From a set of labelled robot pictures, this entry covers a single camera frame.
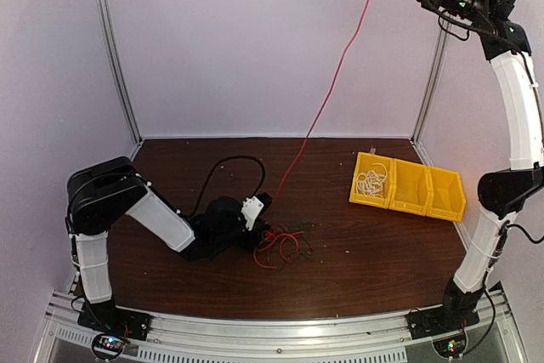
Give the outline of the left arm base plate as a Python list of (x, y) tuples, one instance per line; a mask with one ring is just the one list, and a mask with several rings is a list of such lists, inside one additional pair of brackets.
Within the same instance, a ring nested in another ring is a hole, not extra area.
[(104, 332), (123, 339), (145, 341), (150, 330), (151, 315), (117, 308), (114, 301), (85, 302), (77, 324), (96, 332)]

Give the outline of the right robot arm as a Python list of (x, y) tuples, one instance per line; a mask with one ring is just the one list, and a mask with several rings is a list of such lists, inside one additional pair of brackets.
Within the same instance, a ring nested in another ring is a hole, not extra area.
[(510, 166), (480, 178), (475, 235), (436, 311), (436, 323), (450, 331), (484, 295), (516, 217), (526, 200), (543, 189), (543, 113), (529, 39), (510, 19), (517, 0), (416, 1), (438, 18), (479, 36), (501, 90), (508, 125)]

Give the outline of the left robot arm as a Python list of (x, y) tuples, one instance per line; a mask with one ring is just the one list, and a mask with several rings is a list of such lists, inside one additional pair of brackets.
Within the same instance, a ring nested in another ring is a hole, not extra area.
[(145, 179), (125, 156), (73, 173), (66, 184), (65, 225), (90, 320), (103, 332), (122, 325), (110, 279), (108, 238), (130, 218), (187, 261), (213, 259), (231, 247), (252, 252), (269, 232), (264, 214), (273, 203), (257, 188), (240, 201), (220, 196), (203, 212), (184, 213)]

